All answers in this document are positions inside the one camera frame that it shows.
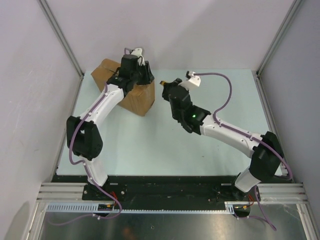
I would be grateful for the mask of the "brown cardboard express box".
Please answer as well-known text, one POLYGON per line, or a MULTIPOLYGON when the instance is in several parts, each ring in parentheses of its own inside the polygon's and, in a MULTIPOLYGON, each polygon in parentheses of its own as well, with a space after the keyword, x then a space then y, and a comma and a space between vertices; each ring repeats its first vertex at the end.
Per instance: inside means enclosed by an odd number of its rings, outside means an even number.
MULTIPOLYGON (((91 73, 100 92, 105 83, 114 74, 121 64, 105 58, 101 64, 91 73)), ((118 105, 138 116, 145 116, 155 102, 155 81, 148 85, 135 85, 126 97, 118 105)))

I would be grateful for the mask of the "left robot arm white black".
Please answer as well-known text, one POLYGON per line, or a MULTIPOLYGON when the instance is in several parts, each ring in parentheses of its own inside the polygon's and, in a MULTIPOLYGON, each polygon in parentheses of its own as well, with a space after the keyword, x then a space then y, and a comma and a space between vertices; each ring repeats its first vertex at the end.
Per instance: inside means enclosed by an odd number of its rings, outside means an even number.
POLYGON ((120 62, 104 59, 92 72, 99 97, 80 116, 70 116, 66 121, 69 155, 79 156, 91 184, 96 184, 93 194, 100 200, 110 196, 111 188, 105 184, 108 175, 99 154, 103 149, 101 125, 116 106, 145 116, 155 102, 155 78, 150 64, 143 57, 141 47, 125 53, 120 62))

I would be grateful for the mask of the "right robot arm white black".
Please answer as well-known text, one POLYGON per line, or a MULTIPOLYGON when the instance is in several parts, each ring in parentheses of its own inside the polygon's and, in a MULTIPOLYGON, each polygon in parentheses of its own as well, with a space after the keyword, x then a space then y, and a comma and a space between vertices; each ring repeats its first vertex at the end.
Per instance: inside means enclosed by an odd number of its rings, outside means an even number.
POLYGON ((284 153, 274 133, 258 134, 243 130, 194 105, 189 93, 194 84, 192 79, 182 81, 177 78, 160 84, 163 87, 162 98, 169 102, 172 118, 185 131, 219 140, 250 158, 250 165, 236 177, 230 188, 235 200, 242 201, 255 185, 275 175, 284 153))

